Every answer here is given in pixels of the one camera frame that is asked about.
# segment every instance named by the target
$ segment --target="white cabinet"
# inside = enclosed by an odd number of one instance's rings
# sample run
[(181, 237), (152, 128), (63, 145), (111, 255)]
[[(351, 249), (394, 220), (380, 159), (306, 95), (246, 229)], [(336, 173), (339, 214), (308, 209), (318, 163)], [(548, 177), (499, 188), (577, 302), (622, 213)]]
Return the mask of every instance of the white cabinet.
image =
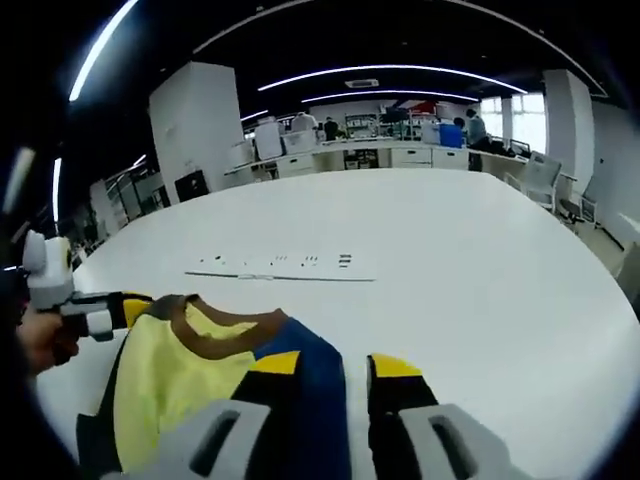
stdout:
[(393, 148), (391, 166), (393, 168), (431, 168), (430, 148)]
[(459, 148), (434, 148), (433, 168), (469, 170), (469, 153)]
[(299, 157), (277, 160), (276, 165), (278, 166), (278, 176), (280, 178), (297, 177), (318, 171), (312, 155), (300, 155)]

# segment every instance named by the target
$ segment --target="human hand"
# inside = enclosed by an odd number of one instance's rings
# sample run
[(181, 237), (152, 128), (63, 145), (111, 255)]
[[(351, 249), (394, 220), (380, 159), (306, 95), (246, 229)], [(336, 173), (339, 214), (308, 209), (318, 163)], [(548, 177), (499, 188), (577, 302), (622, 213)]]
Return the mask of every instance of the human hand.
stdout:
[(17, 335), (29, 362), (29, 371), (37, 375), (66, 363), (78, 354), (78, 337), (62, 328), (62, 317), (56, 313), (38, 313), (31, 307), (22, 316)]

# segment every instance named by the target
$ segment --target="window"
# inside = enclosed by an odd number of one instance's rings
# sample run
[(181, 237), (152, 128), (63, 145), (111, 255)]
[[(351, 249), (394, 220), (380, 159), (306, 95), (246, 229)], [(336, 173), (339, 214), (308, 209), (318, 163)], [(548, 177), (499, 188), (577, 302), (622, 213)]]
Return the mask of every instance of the window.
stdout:
[(487, 133), (494, 137), (502, 137), (502, 99), (485, 98), (480, 104), (480, 116), (484, 120)]
[(547, 120), (541, 93), (514, 95), (513, 139), (528, 143), (531, 150), (547, 153)]

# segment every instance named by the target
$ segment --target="blue fabric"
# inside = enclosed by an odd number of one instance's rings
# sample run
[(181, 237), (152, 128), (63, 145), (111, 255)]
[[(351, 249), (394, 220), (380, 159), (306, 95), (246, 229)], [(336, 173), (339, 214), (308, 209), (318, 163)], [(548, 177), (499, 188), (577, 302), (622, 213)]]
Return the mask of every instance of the blue fabric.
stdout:
[(253, 353), (256, 359), (299, 350), (301, 395), (293, 412), (294, 461), (288, 478), (351, 478), (347, 398), (342, 356), (328, 342), (291, 318), (276, 338)]

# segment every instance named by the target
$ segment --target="white pillar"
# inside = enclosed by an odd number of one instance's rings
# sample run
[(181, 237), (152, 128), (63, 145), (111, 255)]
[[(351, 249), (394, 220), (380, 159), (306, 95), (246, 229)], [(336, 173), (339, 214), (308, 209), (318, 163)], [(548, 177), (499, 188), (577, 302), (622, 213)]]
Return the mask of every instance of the white pillar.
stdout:
[(502, 99), (502, 138), (513, 140), (513, 102), (511, 97)]
[(118, 227), (118, 219), (113, 209), (113, 204), (107, 193), (107, 185), (104, 180), (100, 180), (89, 189), (91, 197), (91, 207), (96, 212), (96, 222), (99, 224), (104, 222), (105, 229), (109, 236), (115, 235), (120, 228)]
[(548, 154), (577, 178), (573, 189), (583, 192), (593, 175), (595, 152), (589, 88), (568, 70), (547, 70), (544, 81)]
[(160, 174), (177, 204), (175, 181), (202, 170), (210, 192), (227, 187), (228, 152), (244, 140), (232, 68), (191, 62), (149, 99)]

